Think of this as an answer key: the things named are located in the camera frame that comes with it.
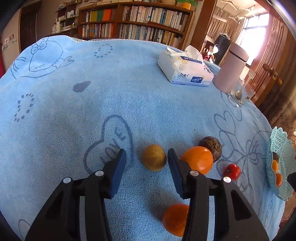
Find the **tissue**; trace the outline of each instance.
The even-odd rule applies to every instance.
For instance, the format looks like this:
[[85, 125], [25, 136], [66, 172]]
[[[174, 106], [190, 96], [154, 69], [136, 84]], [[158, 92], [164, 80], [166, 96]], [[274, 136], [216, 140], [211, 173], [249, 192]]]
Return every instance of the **tissue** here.
[[181, 53], [167, 47], [157, 63], [172, 84], [208, 86], [214, 77], [200, 52], [191, 45]]

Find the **tablecloth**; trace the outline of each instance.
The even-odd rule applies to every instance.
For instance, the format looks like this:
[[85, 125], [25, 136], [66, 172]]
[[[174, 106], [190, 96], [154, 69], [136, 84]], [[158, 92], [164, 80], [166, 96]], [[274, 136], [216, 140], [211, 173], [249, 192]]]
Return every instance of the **tablecloth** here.
[[[181, 156], [205, 136], [218, 138], [223, 148], [207, 176], [220, 179], [237, 163], [238, 186], [275, 236], [284, 202], [266, 177], [266, 118], [251, 101], [236, 107], [213, 84], [171, 84], [157, 65], [166, 47], [54, 36], [25, 49], [0, 79], [0, 210], [20, 238], [64, 177], [85, 178], [124, 148], [118, 193], [106, 200], [113, 239], [181, 240], [163, 228], [161, 217], [170, 205], [189, 200], [176, 193], [168, 164], [151, 172], [141, 153], [157, 143]], [[209, 202], [212, 240], [213, 198]], [[81, 229], [85, 240], [83, 209]]]

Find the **heart drawing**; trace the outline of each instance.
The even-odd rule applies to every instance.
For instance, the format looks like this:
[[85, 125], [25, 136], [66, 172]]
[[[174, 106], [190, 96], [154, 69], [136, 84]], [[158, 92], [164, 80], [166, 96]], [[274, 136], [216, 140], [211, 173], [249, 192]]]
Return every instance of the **heart drawing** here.
[[92, 143], [84, 154], [85, 170], [91, 174], [103, 169], [106, 162], [116, 158], [121, 148], [126, 151], [125, 169], [128, 170], [134, 160], [133, 136], [120, 115], [110, 115], [103, 123], [100, 140]]

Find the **blue plastic bowl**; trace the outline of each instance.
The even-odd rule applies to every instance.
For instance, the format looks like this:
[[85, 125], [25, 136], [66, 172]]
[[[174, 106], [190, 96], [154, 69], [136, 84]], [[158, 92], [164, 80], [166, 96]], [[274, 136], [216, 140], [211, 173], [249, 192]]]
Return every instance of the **blue plastic bowl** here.
[[[295, 150], [287, 136], [287, 133], [281, 127], [275, 127], [272, 130], [266, 153], [266, 171], [269, 185], [277, 197], [284, 201], [287, 201], [293, 192], [287, 177], [289, 174], [296, 172]], [[283, 183], [279, 188], [276, 185], [276, 173], [271, 167], [273, 160], [272, 152], [276, 152], [279, 155], [278, 173], [283, 176]]]

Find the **window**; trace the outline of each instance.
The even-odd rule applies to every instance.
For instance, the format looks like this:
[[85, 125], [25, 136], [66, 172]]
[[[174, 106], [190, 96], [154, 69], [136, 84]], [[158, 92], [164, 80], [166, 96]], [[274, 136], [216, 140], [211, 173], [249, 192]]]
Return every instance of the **window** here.
[[247, 18], [244, 23], [244, 28], [237, 41], [249, 55], [247, 61], [251, 65], [254, 58], [257, 56], [265, 37], [266, 26], [269, 21], [269, 13], [259, 16]]

